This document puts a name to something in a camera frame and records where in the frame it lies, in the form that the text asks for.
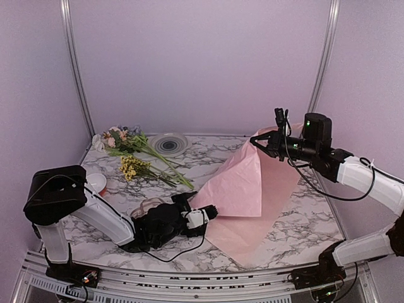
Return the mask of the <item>pink wrapping paper sheet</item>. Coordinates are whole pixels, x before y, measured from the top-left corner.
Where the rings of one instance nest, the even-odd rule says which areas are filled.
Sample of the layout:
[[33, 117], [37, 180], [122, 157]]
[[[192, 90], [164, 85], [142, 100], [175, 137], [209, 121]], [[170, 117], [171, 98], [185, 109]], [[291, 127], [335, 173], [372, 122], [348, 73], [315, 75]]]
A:
[[253, 264], [261, 245], [300, 177], [287, 162], [245, 142], [191, 200], [193, 208], [214, 205], [207, 240], [241, 266]]

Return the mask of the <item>yellow fake flower bunch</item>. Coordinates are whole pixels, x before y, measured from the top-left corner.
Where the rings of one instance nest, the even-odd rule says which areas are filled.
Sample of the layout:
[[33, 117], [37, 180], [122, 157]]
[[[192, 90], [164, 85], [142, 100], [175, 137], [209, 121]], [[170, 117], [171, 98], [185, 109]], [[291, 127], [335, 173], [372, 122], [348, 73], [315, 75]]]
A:
[[162, 172], [155, 172], [149, 162], [145, 162], [133, 155], [121, 156], [121, 166], [119, 170], [123, 173], [126, 181], [134, 181], [136, 178], [162, 181], [170, 187], [176, 187], [172, 178]]

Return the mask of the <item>blue fake flower stem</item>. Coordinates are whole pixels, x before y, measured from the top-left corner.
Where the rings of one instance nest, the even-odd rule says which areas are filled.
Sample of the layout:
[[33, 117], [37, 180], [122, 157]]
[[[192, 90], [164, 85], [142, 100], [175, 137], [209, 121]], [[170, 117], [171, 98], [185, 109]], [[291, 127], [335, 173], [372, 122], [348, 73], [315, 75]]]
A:
[[142, 133], [140, 125], [128, 127], [128, 133], [132, 135], [139, 135]]

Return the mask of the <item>large pink fake rose stem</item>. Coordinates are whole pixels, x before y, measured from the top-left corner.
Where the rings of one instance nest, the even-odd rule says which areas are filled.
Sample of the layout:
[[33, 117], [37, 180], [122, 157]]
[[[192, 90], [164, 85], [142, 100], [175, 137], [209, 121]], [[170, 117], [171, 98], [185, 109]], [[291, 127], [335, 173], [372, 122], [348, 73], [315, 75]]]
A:
[[155, 169], [155, 172], [162, 172], [167, 174], [175, 182], [176, 186], [181, 184], [193, 189], [194, 186], [191, 181], [186, 179], [183, 174], [175, 169], [175, 167], [168, 161], [165, 157], [159, 154], [153, 147], [148, 143], [148, 137], [142, 132], [139, 135], [132, 135], [128, 133], [128, 128], [119, 128], [117, 126], [111, 127], [108, 131], [102, 133], [103, 142], [105, 145], [106, 152], [113, 157], [128, 156], [133, 155], [135, 158], [140, 159], [136, 156], [137, 153], [144, 153], [145, 155], [151, 156], [167, 166], [167, 169], [159, 169], [149, 162], [151, 167]]

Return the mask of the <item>white fake flower stem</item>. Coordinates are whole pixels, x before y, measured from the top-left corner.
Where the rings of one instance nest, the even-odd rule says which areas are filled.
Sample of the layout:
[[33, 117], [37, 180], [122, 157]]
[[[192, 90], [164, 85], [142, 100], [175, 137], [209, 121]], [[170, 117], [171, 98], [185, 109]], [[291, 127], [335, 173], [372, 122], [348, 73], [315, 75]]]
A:
[[101, 134], [95, 134], [92, 137], [92, 148], [98, 152], [105, 151], [105, 145], [104, 145], [103, 137]]

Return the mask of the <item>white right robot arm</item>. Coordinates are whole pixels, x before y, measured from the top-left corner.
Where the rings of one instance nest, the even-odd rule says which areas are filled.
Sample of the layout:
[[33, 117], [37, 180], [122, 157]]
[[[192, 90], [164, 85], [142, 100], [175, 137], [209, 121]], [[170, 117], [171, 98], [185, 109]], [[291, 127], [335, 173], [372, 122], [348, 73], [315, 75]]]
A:
[[295, 138], [287, 115], [287, 110], [275, 109], [277, 129], [251, 137], [251, 144], [271, 158], [288, 160], [295, 170], [300, 169], [296, 161], [306, 162], [325, 179], [361, 193], [357, 198], [332, 196], [332, 199], [356, 202], [370, 197], [397, 216], [394, 223], [378, 232], [331, 245], [319, 255], [313, 278], [325, 283], [347, 264], [390, 255], [403, 256], [403, 180], [378, 169], [365, 157], [332, 148], [329, 117], [306, 113], [302, 136]]

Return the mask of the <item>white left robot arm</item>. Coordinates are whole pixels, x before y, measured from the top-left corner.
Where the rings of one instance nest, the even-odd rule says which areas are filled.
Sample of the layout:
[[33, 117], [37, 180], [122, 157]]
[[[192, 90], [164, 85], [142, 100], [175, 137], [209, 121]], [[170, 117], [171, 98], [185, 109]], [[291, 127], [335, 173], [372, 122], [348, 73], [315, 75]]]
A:
[[74, 216], [106, 235], [128, 253], [149, 253], [178, 235], [203, 236], [208, 223], [218, 216], [213, 205], [191, 208], [188, 200], [194, 192], [176, 194], [171, 203], [150, 208], [133, 218], [117, 211], [87, 181], [86, 170], [71, 165], [34, 174], [23, 212], [36, 227], [50, 264], [65, 280], [80, 275], [80, 267], [71, 260], [62, 220]]

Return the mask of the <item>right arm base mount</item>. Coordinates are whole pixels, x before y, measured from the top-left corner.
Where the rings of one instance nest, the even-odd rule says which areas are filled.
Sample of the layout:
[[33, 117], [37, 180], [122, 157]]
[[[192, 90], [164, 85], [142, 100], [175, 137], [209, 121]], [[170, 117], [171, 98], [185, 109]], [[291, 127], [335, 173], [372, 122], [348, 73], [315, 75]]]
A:
[[347, 275], [342, 266], [338, 266], [332, 255], [333, 250], [327, 249], [319, 255], [318, 264], [300, 269], [294, 269], [288, 276], [288, 281], [294, 284], [296, 290], [317, 287], [320, 285], [343, 281]]

